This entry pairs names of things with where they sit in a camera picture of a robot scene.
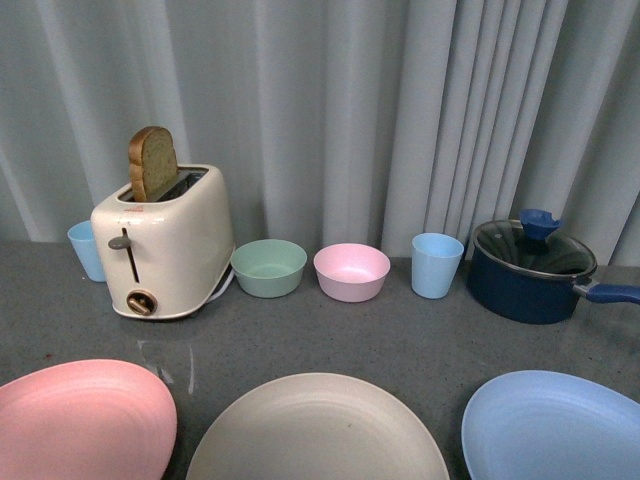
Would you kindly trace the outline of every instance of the pink plate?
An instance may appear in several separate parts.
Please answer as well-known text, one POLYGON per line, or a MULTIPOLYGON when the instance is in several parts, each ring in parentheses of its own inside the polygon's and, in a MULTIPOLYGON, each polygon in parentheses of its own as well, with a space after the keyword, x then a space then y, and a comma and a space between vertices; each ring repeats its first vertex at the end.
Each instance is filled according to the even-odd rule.
POLYGON ((384 253, 359 243, 323 248, 313 264, 322 291, 342 302, 364 302, 375 297, 391 268, 384 253))
POLYGON ((0 479, 158 480, 177 414, 162 381, 118 360, 83 360, 0 388, 0 479))

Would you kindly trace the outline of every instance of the blue cup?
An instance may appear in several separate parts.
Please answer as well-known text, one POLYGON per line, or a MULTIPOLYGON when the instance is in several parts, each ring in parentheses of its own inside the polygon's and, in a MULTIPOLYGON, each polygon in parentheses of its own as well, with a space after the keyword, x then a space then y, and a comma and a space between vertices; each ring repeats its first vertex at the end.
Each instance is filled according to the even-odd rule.
POLYGON ((413 238, 411 288, 424 298, 442 298, 449 291, 464 246, 441 233, 421 233, 413 238))
POLYGON ((91 221, 86 220, 74 225, 67 232, 67 237, 69 237, 87 276, 94 282, 106 281, 96 248, 96 240, 93 237, 91 221))

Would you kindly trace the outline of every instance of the gray countertop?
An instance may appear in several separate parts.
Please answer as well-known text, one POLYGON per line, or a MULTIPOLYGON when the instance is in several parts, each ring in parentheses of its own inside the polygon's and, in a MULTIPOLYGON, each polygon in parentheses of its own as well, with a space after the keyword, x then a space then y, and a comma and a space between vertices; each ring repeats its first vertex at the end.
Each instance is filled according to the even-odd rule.
MULTIPOLYGON (((408 259, 393 259, 381 293, 345 304, 320 290, 311 262, 301 285, 258 299, 233 282, 195 316, 172 322, 120 317, 106 284, 86 279, 70 245, 1 244, 0 385, 55 364, 115 358, 167 384, 178 436, 166 479, 183 479, 200 439, 244 393, 278 377, 333 372, 395 395, 429 429, 452 480, 469 478, 460 441, 465 406, 506 372, 577 375, 640 401, 640 307, 580 300, 564 322, 535 326, 477 304, 461 267, 441 300, 413 293, 408 259)), ((599 269, 601 281, 640 285, 640 269, 599 269)))

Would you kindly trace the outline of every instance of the pot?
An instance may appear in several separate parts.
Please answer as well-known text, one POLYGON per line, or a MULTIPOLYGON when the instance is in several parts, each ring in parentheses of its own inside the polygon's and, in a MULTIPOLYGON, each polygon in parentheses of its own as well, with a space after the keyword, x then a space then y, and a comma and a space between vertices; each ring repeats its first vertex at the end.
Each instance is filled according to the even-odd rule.
POLYGON ((640 304, 640 287, 591 279, 598 266, 595 255, 578 240, 554 231, 561 222, 550 227, 551 214, 528 210, 520 219, 487 222, 472 235, 467 286, 483 306, 518 322, 551 324, 571 317, 581 297, 595 303, 640 304), (537 216, 533 222, 526 220, 531 212, 537 216))

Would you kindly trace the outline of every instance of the cream toaster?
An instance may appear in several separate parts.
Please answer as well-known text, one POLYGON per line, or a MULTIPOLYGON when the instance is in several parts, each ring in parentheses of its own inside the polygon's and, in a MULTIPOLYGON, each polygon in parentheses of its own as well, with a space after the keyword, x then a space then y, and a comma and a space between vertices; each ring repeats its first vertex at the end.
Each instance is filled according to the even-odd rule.
POLYGON ((210 165, 178 166, 147 202, 127 184, 91 214, 113 308, 126 317, 184 317, 211 296, 234 251, 227 190, 210 165))

